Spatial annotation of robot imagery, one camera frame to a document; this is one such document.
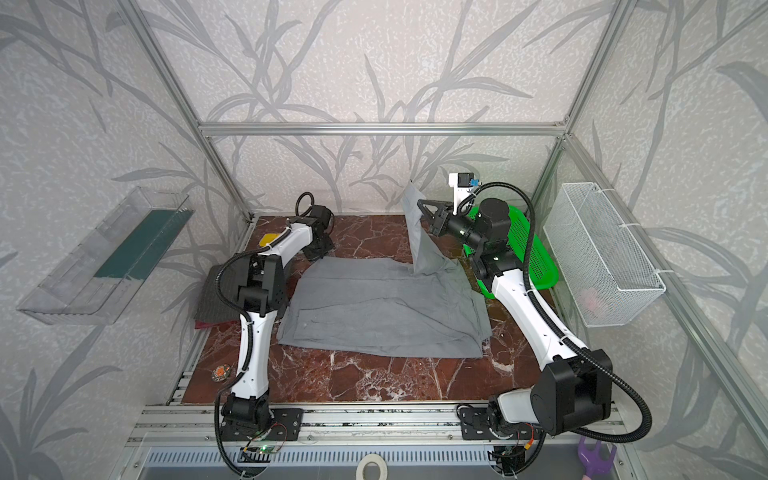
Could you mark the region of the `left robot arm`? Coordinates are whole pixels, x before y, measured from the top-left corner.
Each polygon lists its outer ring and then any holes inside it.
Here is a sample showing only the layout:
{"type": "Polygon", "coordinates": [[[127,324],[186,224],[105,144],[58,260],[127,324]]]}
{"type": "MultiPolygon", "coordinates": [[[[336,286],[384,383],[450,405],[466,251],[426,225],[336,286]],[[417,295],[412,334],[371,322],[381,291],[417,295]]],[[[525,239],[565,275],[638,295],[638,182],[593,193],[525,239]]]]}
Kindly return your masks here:
{"type": "Polygon", "coordinates": [[[237,373],[226,401],[216,400],[216,422],[239,437],[255,439],[269,432],[274,416],[269,407],[268,361],[274,322],[287,309],[286,268],[298,254],[323,258],[333,249],[333,212],[303,192],[285,229],[255,250],[230,258],[215,277],[216,294],[240,314],[241,345],[237,373]]]}

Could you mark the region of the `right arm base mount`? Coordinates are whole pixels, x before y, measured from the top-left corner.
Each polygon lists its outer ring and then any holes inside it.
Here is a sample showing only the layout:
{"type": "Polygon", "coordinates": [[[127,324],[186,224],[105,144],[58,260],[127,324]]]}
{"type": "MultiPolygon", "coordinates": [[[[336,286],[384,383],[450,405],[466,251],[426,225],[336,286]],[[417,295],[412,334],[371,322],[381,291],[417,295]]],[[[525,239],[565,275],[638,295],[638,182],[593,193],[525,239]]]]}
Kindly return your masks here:
{"type": "Polygon", "coordinates": [[[455,413],[463,440],[511,441],[487,452],[492,470],[504,478],[516,478],[527,470],[541,451],[537,428],[530,423],[507,422],[495,406],[460,403],[455,413]]]}

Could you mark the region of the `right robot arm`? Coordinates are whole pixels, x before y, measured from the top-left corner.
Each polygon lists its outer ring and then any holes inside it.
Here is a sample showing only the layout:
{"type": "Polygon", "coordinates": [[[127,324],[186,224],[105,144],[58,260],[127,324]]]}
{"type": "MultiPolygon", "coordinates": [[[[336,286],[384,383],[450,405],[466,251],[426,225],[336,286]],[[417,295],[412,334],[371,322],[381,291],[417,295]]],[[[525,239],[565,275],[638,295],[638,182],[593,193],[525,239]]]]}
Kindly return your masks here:
{"type": "Polygon", "coordinates": [[[536,217],[523,214],[525,242],[509,242],[513,221],[509,205],[498,198],[481,199],[495,183],[460,181],[452,201],[419,198],[418,209],[434,236],[450,235],[471,251],[470,264],[478,282],[512,315],[525,335],[540,368],[536,384],[498,395],[498,417],[508,424],[529,423],[545,434],[573,432],[597,441],[633,443],[653,425],[643,397],[614,370],[602,350],[591,350],[554,313],[530,274],[535,250],[536,217]],[[639,425],[623,434],[591,429],[611,413],[613,391],[626,394],[640,412],[639,425]]]}

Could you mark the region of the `green plastic basket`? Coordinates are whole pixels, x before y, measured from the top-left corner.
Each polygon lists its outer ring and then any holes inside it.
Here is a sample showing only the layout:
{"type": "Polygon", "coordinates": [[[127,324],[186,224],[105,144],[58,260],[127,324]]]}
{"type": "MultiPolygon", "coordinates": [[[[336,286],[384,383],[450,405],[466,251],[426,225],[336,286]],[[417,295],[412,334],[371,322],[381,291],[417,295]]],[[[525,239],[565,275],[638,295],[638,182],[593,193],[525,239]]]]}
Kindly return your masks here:
{"type": "Polygon", "coordinates": [[[486,199],[454,218],[452,232],[461,240],[485,297],[494,297],[494,279],[509,270],[527,267],[537,290],[549,289],[559,280],[554,261],[540,239],[529,231],[530,223],[523,212],[498,199],[486,199]]]}

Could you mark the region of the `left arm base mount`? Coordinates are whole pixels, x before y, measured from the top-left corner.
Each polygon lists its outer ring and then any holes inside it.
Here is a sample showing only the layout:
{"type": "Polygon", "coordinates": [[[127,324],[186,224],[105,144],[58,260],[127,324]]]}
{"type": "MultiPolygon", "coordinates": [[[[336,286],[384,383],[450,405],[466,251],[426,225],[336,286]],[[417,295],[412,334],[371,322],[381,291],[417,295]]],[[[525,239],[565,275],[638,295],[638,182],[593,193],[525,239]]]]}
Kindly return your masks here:
{"type": "Polygon", "coordinates": [[[269,463],[287,442],[296,442],[302,425],[304,410],[301,408],[276,408],[271,411],[266,427],[238,424],[234,420],[223,420],[220,427],[221,440],[229,449],[236,464],[269,463]]]}

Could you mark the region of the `light grey long sleeve shirt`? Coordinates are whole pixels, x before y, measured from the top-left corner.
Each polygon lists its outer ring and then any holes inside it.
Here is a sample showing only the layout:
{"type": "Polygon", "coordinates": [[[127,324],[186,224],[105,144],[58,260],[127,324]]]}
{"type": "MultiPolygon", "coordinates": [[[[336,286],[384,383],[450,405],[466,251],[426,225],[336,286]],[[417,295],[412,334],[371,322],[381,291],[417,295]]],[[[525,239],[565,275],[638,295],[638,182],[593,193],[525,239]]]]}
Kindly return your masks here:
{"type": "Polygon", "coordinates": [[[402,199],[412,263],[317,261],[297,283],[278,328],[280,344],[386,357],[482,357],[492,334],[484,297],[422,228],[423,197],[408,186],[402,199]]]}

